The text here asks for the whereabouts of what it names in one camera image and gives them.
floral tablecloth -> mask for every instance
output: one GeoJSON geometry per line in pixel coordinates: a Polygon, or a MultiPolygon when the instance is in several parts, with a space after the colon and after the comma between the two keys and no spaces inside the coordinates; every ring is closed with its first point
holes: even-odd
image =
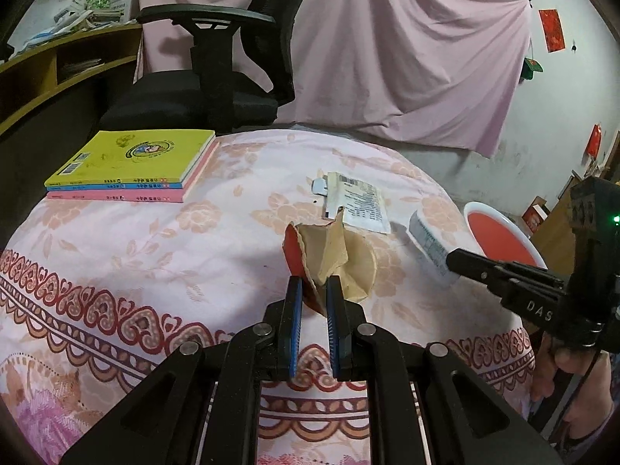
{"type": "MultiPolygon", "coordinates": [[[[397,152],[326,134],[219,140],[187,203],[42,200],[3,252],[0,393],[47,463],[184,340],[226,341],[283,298],[284,228],[322,221],[310,185],[330,171],[379,187],[393,225],[365,234],[378,262],[368,320],[444,341],[523,413],[534,356],[520,319],[475,282],[429,278],[407,235],[417,208],[444,239],[467,233],[435,181],[397,152]]],[[[364,384],[335,381],[328,351],[326,320],[305,308],[297,377],[262,392],[260,465],[370,461],[364,384]]]]}

green hanging object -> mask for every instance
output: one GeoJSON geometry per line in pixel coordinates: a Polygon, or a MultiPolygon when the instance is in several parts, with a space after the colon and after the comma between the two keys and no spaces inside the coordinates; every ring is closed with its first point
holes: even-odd
{"type": "Polygon", "coordinates": [[[523,59],[523,68],[521,68],[521,78],[525,80],[532,80],[534,78],[534,72],[542,72],[543,67],[540,66],[538,61],[526,57],[523,59]]]}

chair seat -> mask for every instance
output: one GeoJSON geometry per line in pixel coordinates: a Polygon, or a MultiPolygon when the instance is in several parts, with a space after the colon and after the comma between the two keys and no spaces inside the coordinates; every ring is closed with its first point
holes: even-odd
{"type": "MultiPolygon", "coordinates": [[[[267,126],[278,114],[278,102],[258,84],[233,72],[234,127],[267,126]]],[[[139,79],[101,117],[105,131],[190,129],[207,127],[207,105],[198,76],[191,70],[150,73],[139,79]]]]}

wooden shelf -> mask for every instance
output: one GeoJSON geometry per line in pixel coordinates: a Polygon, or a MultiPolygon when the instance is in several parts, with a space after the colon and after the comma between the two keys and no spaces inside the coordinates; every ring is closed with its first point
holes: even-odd
{"type": "Polygon", "coordinates": [[[0,65],[0,136],[43,103],[68,88],[137,60],[140,24],[78,32],[38,46],[0,65]],[[95,66],[59,82],[66,64],[100,59],[95,66]]]}

pink curtain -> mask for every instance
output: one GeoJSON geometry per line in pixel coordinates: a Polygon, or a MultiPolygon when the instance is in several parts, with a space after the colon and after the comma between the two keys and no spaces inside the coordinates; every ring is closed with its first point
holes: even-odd
{"type": "MultiPolygon", "coordinates": [[[[250,0],[140,0],[247,7],[250,0]]],[[[529,44],[527,0],[304,0],[291,52],[296,100],[277,122],[357,129],[490,156],[529,44]]],[[[190,68],[191,36],[144,29],[145,71],[190,68]]],[[[235,67],[269,89],[237,35],[235,67]]]]}

